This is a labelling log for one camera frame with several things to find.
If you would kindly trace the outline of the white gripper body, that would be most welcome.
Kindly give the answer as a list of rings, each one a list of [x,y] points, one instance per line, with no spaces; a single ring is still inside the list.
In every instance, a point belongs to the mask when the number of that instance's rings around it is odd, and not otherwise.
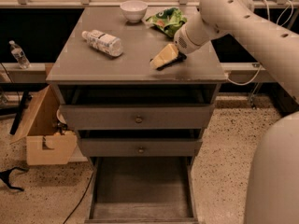
[[[190,54],[200,49],[200,45],[196,45],[189,39],[186,24],[184,24],[176,31],[174,36],[174,43],[178,50],[183,54]]]

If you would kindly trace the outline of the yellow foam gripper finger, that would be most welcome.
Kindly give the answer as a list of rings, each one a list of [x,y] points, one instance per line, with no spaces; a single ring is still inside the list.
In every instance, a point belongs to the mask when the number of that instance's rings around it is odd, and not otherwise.
[[[151,61],[150,67],[153,69],[162,68],[173,62],[178,57],[178,48],[173,44],[167,44]]]

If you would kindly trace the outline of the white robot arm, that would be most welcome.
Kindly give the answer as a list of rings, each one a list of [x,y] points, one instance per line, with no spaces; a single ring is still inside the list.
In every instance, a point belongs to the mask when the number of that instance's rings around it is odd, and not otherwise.
[[[164,68],[231,35],[295,100],[299,99],[298,34],[253,13],[252,0],[200,0],[199,11],[150,65]],[[257,146],[249,172],[244,224],[299,224],[299,112],[277,121]]]

